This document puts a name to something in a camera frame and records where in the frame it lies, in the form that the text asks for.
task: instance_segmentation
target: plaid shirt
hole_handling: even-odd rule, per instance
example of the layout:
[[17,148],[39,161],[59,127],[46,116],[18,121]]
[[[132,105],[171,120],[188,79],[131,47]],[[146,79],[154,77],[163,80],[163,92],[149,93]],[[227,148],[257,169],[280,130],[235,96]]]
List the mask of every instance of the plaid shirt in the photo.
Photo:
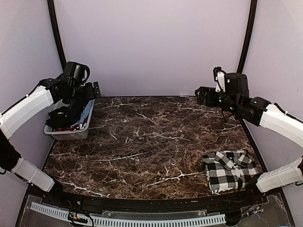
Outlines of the plaid shirt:
[[257,165],[245,150],[218,151],[202,160],[212,194],[244,188],[257,174]]

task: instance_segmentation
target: robotic arm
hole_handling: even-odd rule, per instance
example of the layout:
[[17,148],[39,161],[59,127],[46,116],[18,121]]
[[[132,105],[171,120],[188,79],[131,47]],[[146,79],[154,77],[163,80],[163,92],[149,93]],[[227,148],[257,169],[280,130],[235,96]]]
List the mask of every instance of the robotic arm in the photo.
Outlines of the robotic arm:
[[[247,77],[240,73],[226,73],[221,67],[214,68],[216,88],[200,87],[195,91],[200,105],[220,107],[230,116],[271,129],[303,148],[303,121],[284,111],[278,104],[261,97],[250,98]],[[256,186],[261,193],[271,189],[303,181],[303,158],[257,178]]]
[[69,106],[50,112],[50,119],[46,124],[57,128],[77,121],[88,101],[101,96],[98,82],[93,85],[86,83],[88,78],[89,68],[86,65],[68,62],[63,74],[56,79],[41,80],[31,93],[0,113],[2,169],[20,176],[43,191],[50,192],[54,188],[54,179],[25,160],[10,144],[9,139],[34,115],[61,99]]

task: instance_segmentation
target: marble tabletop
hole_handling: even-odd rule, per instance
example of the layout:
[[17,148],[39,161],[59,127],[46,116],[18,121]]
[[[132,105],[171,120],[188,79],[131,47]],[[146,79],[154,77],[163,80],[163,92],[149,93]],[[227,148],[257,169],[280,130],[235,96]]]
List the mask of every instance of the marble tabletop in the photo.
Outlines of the marble tabletop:
[[194,97],[102,97],[86,140],[56,141],[44,171],[64,191],[119,199],[211,195],[202,155],[247,150],[239,121]]

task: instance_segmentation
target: laundry basket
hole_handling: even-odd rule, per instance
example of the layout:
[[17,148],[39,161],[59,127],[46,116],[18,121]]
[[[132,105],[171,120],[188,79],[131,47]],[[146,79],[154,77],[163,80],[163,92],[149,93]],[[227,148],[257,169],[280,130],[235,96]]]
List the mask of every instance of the laundry basket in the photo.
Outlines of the laundry basket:
[[[90,102],[92,102],[91,104],[91,109],[89,111],[89,116],[87,119],[87,123],[86,126],[83,130],[75,130],[75,131],[54,131],[54,129],[52,127],[49,126],[45,126],[44,128],[44,133],[47,135],[51,135],[53,136],[56,140],[83,140],[86,139],[88,134],[89,134],[89,123],[91,120],[91,115],[93,112],[93,107],[94,107],[94,103],[95,100],[90,100]],[[59,109],[62,106],[68,106],[64,103],[62,103],[62,100],[59,101],[58,103],[56,103],[54,105],[53,110],[55,109]]]

